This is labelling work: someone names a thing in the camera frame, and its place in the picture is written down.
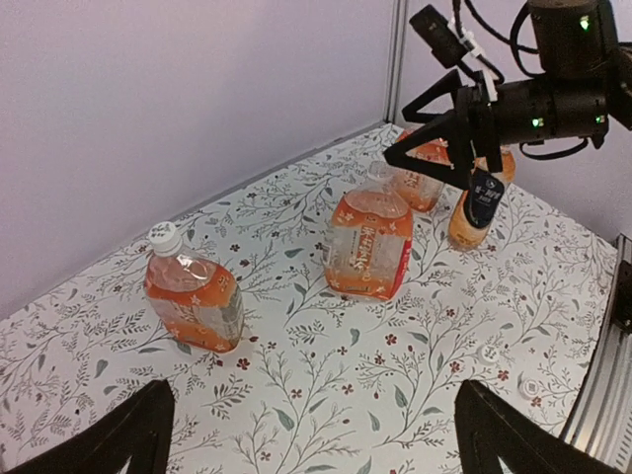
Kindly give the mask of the dark label tea bottle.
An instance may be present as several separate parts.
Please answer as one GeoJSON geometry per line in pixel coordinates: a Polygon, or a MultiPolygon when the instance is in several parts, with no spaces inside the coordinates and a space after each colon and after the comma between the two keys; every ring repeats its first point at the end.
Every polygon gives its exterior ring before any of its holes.
{"type": "Polygon", "coordinates": [[[515,159],[508,146],[500,148],[503,170],[491,173],[484,158],[476,160],[472,186],[462,193],[448,225],[448,240],[460,251],[477,248],[486,238],[502,198],[515,175],[515,159]]]}

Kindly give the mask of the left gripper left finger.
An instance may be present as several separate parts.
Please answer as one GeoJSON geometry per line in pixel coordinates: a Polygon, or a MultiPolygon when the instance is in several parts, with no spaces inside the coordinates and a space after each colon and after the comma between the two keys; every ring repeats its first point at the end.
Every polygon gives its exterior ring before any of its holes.
{"type": "Polygon", "coordinates": [[[166,380],[152,380],[93,426],[30,459],[12,473],[164,473],[175,399],[166,380]]]}

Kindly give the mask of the orange bottle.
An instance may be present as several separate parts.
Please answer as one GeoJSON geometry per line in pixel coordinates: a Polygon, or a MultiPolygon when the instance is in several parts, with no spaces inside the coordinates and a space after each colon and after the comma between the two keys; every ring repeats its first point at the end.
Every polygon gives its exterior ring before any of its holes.
{"type": "Polygon", "coordinates": [[[327,284],[337,292],[389,300],[399,290],[414,221],[394,178],[392,167],[372,162],[363,183],[345,193],[333,212],[322,262],[327,284]]]}
{"type": "Polygon", "coordinates": [[[144,288],[154,312],[177,341],[219,354],[233,351],[241,341],[245,316],[235,276],[192,250],[184,239],[171,257],[158,257],[151,247],[144,288]]]}
{"type": "MultiPolygon", "coordinates": [[[[447,166],[447,142],[435,139],[407,152],[411,158],[447,166]]],[[[397,193],[418,212],[430,212],[438,201],[444,183],[413,171],[397,168],[393,178],[397,193]]]]}

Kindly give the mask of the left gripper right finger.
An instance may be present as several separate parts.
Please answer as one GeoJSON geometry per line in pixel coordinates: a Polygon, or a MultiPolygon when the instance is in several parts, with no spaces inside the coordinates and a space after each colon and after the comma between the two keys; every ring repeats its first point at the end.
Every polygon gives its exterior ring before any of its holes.
{"type": "Polygon", "coordinates": [[[464,473],[617,473],[550,434],[478,380],[461,382],[454,423],[464,473]]]}

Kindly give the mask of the floral table mat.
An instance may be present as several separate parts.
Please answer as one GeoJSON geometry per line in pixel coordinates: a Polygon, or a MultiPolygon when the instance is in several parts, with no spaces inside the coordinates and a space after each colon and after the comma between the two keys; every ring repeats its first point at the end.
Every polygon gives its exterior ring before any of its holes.
{"type": "Polygon", "coordinates": [[[461,381],[479,379],[552,434],[597,343],[614,247],[510,187],[483,244],[454,250],[459,191],[415,218],[390,301],[329,288],[321,265],[341,196],[398,135],[383,125],[274,171],[178,222],[235,275],[239,347],[216,355],[162,327],[138,238],[1,324],[1,461],[12,468],[79,434],[154,379],[176,400],[172,473],[456,473],[461,381]],[[480,363],[481,345],[496,364],[480,363]],[[523,399],[518,382],[538,382],[523,399]]]}

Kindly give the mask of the right aluminium frame post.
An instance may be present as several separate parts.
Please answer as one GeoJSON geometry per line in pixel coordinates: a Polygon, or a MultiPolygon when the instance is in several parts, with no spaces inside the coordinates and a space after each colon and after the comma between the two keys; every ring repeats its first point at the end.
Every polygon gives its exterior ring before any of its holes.
{"type": "Polygon", "coordinates": [[[408,18],[408,1],[395,0],[392,4],[388,60],[386,69],[386,90],[382,121],[394,123],[401,92],[403,55],[408,18]]]}

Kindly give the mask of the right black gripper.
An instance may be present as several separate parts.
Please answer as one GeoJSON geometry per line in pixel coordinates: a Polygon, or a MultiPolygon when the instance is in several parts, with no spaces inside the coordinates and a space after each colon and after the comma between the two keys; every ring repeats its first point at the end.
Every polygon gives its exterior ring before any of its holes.
{"type": "Polygon", "coordinates": [[[402,109],[407,122],[424,124],[383,152],[385,161],[396,168],[416,172],[445,184],[468,190],[476,159],[484,158],[490,173],[503,171],[500,138],[491,104],[474,87],[465,87],[459,72],[452,69],[402,109]],[[444,113],[425,112],[435,100],[450,96],[453,109],[444,113]],[[412,155],[417,148],[442,139],[447,143],[448,164],[412,155]]]}

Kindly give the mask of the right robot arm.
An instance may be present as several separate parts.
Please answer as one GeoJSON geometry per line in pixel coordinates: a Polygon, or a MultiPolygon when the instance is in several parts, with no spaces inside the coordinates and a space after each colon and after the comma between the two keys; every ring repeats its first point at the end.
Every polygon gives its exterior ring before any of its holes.
{"type": "Polygon", "coordinates": [[[525,2],[507,40],[515,60],[525,21],[532,24],[542,71],[507,83],[491,63],[481,71],[464,64],[466,54],[487,59],[459,19],[449,22],[432,5],[411,18],[448,72],[403,109],[417,129],[384,151],[389,165],[468,190],[478,159],[489,172],[502,172],[504,145],[579,139],[541,157],[555,160],[588,145],[600,148],[612,119],[631,126],[631,45],[617,37],[610,2],[525,2]]]}

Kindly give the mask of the dark bottle white cap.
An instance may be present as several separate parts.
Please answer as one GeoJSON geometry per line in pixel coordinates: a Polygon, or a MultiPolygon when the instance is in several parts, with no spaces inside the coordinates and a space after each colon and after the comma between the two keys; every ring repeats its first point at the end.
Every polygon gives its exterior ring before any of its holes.
{"type": "Polygon", "coordinates": [[[495,346],[481,345],[477,349],[476,356],[480,363],[494,365],[498,362],[500,353],[495,346]]]}

